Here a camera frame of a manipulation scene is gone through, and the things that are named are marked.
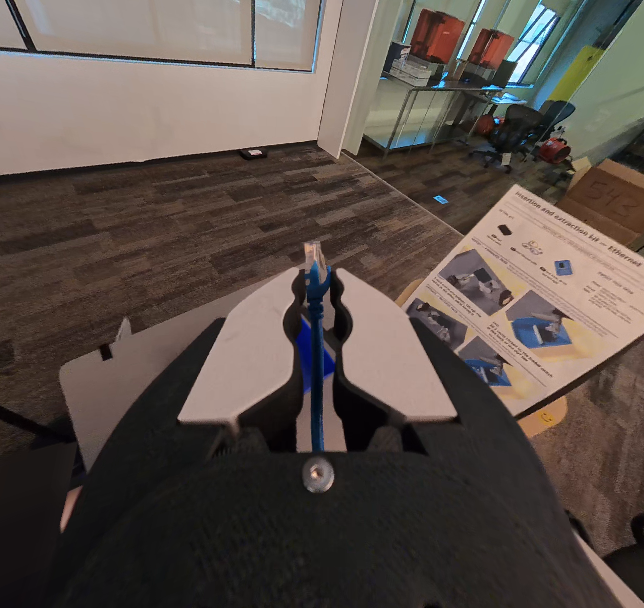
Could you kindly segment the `red air blower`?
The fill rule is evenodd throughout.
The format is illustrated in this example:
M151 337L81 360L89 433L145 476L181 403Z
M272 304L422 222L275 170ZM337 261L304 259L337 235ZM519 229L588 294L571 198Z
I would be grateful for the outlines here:
M551 137L539 147L537 158L550 165L565 162L571 153L568 141L562 137Z

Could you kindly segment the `brown cardboard box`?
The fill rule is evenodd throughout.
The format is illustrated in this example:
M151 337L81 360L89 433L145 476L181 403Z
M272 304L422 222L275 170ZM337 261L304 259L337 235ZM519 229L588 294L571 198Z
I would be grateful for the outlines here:
M643 174L604 160L579 171L556 207L634 251L643 249Z

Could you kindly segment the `black office chair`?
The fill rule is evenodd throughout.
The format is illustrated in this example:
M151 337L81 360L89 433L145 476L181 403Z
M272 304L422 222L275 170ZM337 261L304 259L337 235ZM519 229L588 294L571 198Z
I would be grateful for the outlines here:
M545 102L545 112L542 119L533 132L533 152L538 155L540 147L551 138L558 124L568 119L575 110L576 106L564 100L548 100Z
M485 159L484 167L491 161L499 162L506 174L511 173L511 158L527 142L543 119L541 112L525 105L510 105L503 124L498 126L487 140L468 153L468 157L480 156Z

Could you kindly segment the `metal frame table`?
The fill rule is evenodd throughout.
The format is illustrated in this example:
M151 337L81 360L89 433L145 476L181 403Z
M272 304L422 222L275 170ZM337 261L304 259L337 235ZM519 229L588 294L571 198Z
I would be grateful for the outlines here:
M496 86L441 80L418 86L382 73L366 119L362 142L382 157L456 141L467 144L485 114L500 115L525 100Z

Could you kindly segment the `printed instruction sheet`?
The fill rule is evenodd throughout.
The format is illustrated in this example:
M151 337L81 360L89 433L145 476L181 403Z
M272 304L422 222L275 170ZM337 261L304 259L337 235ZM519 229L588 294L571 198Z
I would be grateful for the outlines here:
M643 258L513 185L404 309L520 418L643 336Z

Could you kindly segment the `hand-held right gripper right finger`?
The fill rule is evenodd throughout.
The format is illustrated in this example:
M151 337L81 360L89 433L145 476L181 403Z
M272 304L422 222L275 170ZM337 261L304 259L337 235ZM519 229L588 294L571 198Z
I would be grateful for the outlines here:
M332 275L333 400L345 428L453 421L457 411L407 314L343 268Z

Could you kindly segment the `window with white blinds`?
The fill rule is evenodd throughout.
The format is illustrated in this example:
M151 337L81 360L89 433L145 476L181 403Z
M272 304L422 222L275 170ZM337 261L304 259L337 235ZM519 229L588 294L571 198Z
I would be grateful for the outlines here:
M1 49L313 72L325 0L1 0Z

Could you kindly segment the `white box stack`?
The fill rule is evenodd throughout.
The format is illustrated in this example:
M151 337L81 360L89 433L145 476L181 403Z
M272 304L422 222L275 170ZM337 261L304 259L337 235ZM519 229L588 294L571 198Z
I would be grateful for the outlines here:
M408 44L391 41L382 73L416 87L427 86L434 74L432 63L413 56L410 50Z

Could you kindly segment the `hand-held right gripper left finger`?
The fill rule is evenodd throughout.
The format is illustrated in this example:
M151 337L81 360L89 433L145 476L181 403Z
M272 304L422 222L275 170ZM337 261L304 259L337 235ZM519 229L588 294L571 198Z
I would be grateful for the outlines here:
M300 332L296 267L246 296L227 315L178 414L182 425L219 425L234 432L249 423L296 375Z

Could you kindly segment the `orange resin printer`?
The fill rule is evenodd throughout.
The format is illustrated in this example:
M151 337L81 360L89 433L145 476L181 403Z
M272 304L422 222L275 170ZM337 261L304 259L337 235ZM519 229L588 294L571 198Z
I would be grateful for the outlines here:
M441 11L423 8L410 44L410 55L447 65L464 29L464 21Z
M497 70L508 54L515 38L495 29L482 28L473 44L468 64Z

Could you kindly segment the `yellow wall panel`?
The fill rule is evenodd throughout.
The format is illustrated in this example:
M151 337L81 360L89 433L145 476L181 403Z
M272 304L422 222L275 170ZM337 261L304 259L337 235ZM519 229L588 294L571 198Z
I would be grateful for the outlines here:
M569 102L606 51L607 49L604 48L584 46L568 66L547 100Z

